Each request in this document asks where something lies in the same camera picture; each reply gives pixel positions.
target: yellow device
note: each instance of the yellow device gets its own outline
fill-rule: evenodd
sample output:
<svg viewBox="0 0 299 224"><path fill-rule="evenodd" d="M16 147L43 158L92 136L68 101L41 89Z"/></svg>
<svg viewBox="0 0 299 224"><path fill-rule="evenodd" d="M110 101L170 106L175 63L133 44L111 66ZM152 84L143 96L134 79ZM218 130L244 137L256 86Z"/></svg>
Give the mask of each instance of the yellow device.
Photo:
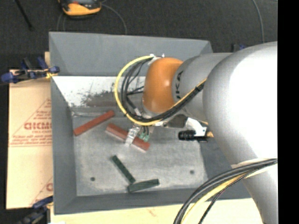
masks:
<svg viewBox="0 0 299 224"><path fill-rule="evenodd" d="M63 12L75 19L87 18L101 10L98 0L58 0Z"/></svg>

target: yellow cable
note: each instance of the yellow cable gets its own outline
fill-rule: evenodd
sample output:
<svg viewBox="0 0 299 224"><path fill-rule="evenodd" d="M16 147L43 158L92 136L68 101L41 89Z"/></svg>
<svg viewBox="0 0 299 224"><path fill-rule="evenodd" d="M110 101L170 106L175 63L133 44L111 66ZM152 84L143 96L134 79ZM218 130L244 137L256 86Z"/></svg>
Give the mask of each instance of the yellow cable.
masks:
<svg viewBox="0 0 299 224"><path fill-rule="evenodd" d="M150 126L150 125L154 125L156 124L157 122L161 121L162 119L157 119L157 120L153 120L151 122L141 122L141 121L138 121L136 119L134 119L133 117L131 117L126 109L122 106L121 102L120 102L120 99L119 99L119 96L118 96L118 83L119 83L119 80L122 76L122 74L132 65L134 65L135 63L139 62L139 61L143 61L143 60L146 60L146 59L149 59L149 58L154 58L155 56L154 55L150 55L150 56L142 56L140 58L137 58L131 62L129 62L128 64L126 64L120 71L120 73L118 74L118 76L116 77L116 81L115 81L115 86L114 86L114 96L115 96L115 100L116 100L116 103L117 105L119 106L119 108L121 109L121 111L126 115L126 117L131 120L132 122L138 124L138 125L141 125L141 126ZM196 88L198 88L199 86L201 86L204 82L206 81L206 78L204 80L202 80L201 82L199 82L196 86ZM192 89L190 92L188 92L183 98L181 98L177 103L175 103L171 108L173 108L174 106L178 105L179 103L181 103L189 94L191 94L193 91L195 90Z"/></svg>
<svg viewBox="0 0 299 224"><path fill-rule="evenodd" d="M262 168L260 170L255 171L254 173L246 176L245 178L249 178L252 177L254 175L257 175L259 173L265 172L267 171L269 168L271 168L272 166L269 167L265 167ZM228 185L230 185L231 183L233 183L235 180L237 180L238 178L242 177L244 174L249 173L250 171L244 172L243 174L240 174L236 177L231 178L230 180L218 185L216 188L214 188L213 190L209 191L207 194L205 194L203 197L201 197L189 210L188 212L186 212L186 214L184 215L183 219L182 219L182 224L184 224L185 222L188 221L188 219L190 218L190 214L191 212L195 212L194 210L198 209L199 210L199 206L204 203L206 200L208 200L209 198L211 198L212 196L214 196L215 194L219 193L220 191L222 191L223 189L225 189Z"/></svg>
<svg viewBox="0 0 299 224"><path fill-rule="evenodd" d="M183 219L182 219L182 224L185 224L188 222L188 219L190 218L190 214L192 212L194 212L197 209L198 213L198 209L199 206L204 203L206 200L208 200L209 198L211 198L212 196L214 196L215 194L219 193L220 191L222 191L223 189L225 189L228 185L230 185L231 183L233 183L235 180L237 180L238 178L242 177L245 173L240 174L220 185L218 185L216 188L214 188L213 190L209 191L207 194L205 194L203 197L201 197L189 210L188 212L184 215Z"/></svg>

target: clamp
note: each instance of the clamp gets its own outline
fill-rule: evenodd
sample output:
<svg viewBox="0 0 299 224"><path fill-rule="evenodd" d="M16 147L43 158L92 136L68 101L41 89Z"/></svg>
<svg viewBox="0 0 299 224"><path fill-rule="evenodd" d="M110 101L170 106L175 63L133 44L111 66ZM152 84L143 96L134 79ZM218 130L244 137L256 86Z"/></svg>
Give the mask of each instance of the clamp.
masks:
<svg viewBox="0 0 299 224"><path fill-rule="evenodd" d="M25 216L22 220L18 221L15 224L37 224L40 220L42 220L45 217L46 214L49 213L47 205L52 202L53 196L46 197L36 202L32 206L32 208L35 211L31 212L29 215Z"/></svg>
<svg viewBox="0 0 299 224"><path fill-rule="evenodd" d="M1 75L1 81L4 83L15 84L20 81L50 77L60 71L58 66L48 67L41 56L37 58L37 61L39 67L34 67L31 65L28 58L24 58L21 62L21 69Z"/></svg>

